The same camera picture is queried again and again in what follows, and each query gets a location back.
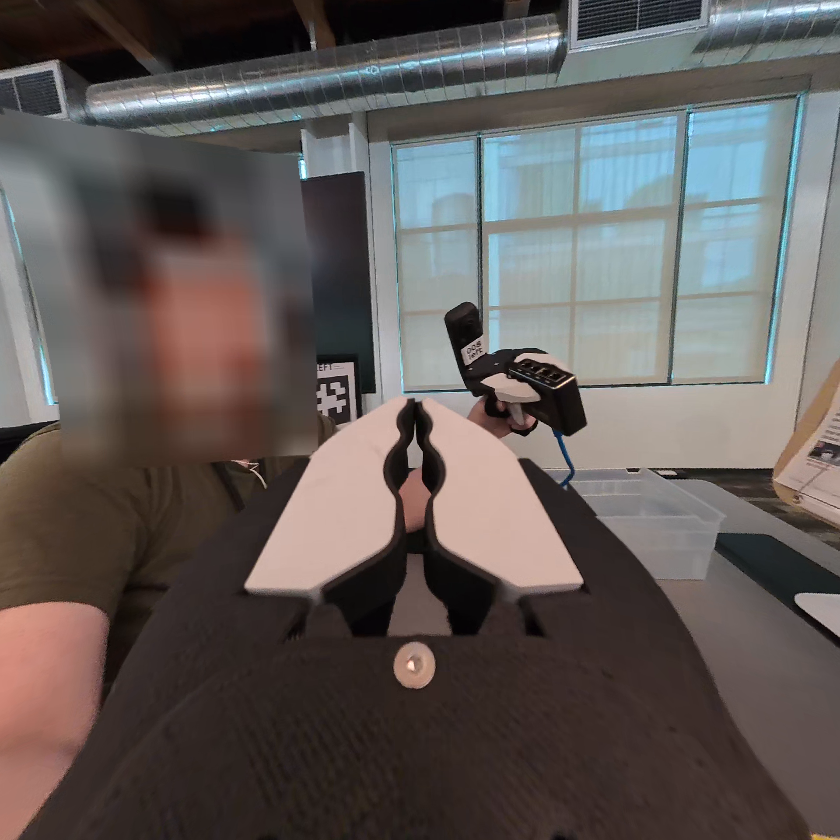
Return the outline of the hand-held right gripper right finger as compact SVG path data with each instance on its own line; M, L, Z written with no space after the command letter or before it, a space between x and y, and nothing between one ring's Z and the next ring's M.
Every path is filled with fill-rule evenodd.
M432 399L418 405L429 492L423 575L451 634L478 634L498 602L580 592L575 565L514 453Z

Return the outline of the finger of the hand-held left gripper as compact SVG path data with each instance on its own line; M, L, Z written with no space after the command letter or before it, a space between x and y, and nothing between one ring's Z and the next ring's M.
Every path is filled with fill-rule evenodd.
M503 404L505 411L514 422L525 422L524 405L533 403L533 387L508 374L497 373L485 378L485 386L490 389L486 396L486 413L493 417L502 417L498 411Z
M521 352L515 358L515 367L537 377L573 376L566 363L549 353Z

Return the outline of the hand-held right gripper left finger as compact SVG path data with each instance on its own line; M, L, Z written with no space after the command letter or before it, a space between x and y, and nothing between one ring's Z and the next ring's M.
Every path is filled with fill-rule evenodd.
M406 578L400 489L415 414L414 399L397 397L310 457L245 581L247 593L336 606L354 635L386 634Z

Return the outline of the black ethernet switch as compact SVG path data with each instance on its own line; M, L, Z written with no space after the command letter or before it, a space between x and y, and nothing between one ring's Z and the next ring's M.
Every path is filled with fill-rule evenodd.
M510 362L507 374L533 387L533 403L523 406L525 413L550 427L554 432L571 436L587 425L576 376L537 377L519 371Z

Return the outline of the person's left forearm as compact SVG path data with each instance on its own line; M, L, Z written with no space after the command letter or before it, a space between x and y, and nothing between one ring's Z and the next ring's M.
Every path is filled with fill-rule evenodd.
M424 484L421 468L411 469L399 489L407 534L420 532L425 528L427 505L431 493Z

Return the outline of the person's left hand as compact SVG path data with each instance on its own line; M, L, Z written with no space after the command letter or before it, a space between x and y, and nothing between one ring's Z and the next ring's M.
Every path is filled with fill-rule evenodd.
M468 420L483 428L493 437L498 439L506 438L512 434L527 436L533 426L532 418L528 423L516 423L515 418L510 415L505 403L491 401L490 411L487 411L486 395L478 399L469 411Z

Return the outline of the black framed marker sign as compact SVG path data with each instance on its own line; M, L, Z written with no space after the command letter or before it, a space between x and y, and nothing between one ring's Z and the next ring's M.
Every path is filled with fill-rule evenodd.
M317 358L317 408L337 429L362 415L362 392L358 357L328 354Z

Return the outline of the clear plastic bin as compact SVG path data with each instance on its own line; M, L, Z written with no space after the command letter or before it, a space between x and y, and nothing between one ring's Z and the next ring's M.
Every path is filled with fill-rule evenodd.
M578 469L570 483L661 581L704 581L726 515L651 469Z

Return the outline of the dark green desk mat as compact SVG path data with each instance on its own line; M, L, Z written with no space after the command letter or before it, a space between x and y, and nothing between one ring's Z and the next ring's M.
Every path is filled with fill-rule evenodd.
M789 612L839 646L838 635L797 605L795 597L838 595L838 574L768 534L724 532L716 551Z

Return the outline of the instruction poster board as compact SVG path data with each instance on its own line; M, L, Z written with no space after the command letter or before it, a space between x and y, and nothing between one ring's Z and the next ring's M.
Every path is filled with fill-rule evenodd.
M798 422L772 482L782 501L839 528L838 362Z

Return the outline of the white stand base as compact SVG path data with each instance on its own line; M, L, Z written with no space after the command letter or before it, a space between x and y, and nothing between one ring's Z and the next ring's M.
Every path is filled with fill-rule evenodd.
M839 598L837 593L801 592L795 605L821 629L839 639Z

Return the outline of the white air vent grille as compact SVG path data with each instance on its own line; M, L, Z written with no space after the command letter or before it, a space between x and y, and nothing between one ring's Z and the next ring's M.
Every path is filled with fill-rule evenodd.
M569 48L594 49L696 32L708 25L709 5L708 1L573 1Z
M86 118L89 82L58 59L1 71L1 110L61 121Z

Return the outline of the dark wall panel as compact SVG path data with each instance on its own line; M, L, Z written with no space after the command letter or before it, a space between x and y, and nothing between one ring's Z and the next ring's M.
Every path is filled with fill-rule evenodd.
M361 171L301 182L318 356L351 355L374 393L375 349L366 183Z

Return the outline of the silver round air duct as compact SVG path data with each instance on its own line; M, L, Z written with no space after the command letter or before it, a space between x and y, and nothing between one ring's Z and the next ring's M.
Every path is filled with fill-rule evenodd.
M569 48L569 7L94 84L74 123L186 137L354 112L838 55L838 2L709 2L708 25Z

